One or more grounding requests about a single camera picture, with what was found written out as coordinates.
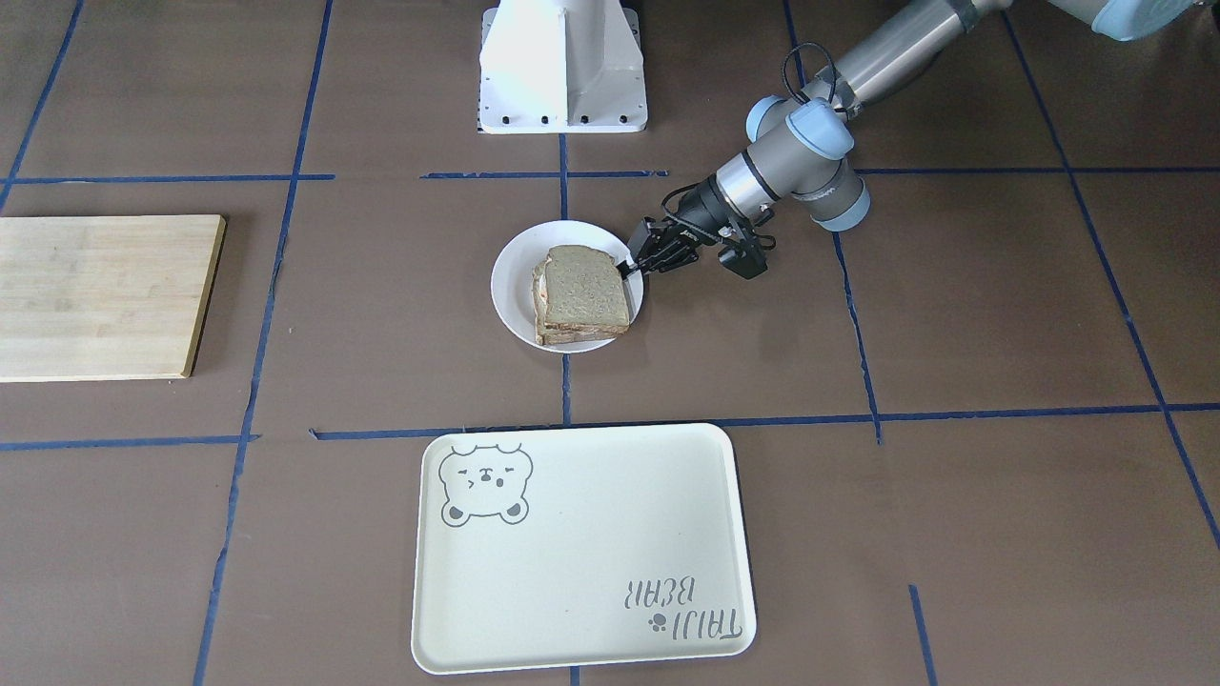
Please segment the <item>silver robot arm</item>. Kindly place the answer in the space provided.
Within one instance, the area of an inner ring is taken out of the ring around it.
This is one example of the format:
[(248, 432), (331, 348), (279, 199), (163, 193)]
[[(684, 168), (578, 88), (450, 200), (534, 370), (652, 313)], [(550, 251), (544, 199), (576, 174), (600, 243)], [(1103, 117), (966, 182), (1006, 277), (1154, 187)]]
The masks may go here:
[(1006, 9), (1006, 1), (906, 2), (856, 48), (827, 56), (800, 90), (764, 96), (745, 116), (743, 151), (704, 181), (673, 190), (676, 208), (662, 203), (661, 217), (643, 218), (619, 273), (683, 269), (702, 247), (719, 247), (723, 269), (754, 278), (775, 247), (760, 229), (784, 198), (802, 203), (824, 229), (853, 229), (871, 195), (848, 159), (855, 144), (848, 123), (902, 90), (958, 35)]

